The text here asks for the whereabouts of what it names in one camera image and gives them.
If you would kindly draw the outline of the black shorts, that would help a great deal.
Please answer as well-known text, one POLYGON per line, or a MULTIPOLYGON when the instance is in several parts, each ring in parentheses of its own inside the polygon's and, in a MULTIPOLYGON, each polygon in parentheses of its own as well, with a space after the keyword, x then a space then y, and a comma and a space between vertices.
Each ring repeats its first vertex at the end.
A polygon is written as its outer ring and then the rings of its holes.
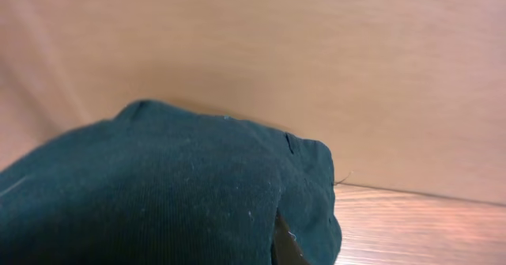
POLYGON ((140 100, 1 174, 4 264, 332 264, 342 245, 321 142, 140 100))

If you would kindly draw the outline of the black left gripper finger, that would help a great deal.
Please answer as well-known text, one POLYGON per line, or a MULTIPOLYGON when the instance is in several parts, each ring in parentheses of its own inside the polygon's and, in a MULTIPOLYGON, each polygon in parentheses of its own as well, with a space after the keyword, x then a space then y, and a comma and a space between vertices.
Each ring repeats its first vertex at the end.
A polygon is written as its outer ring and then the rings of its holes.
POLYGON ((276 213, 271 245, 273 265, 310 265, 280 213, 276 213))

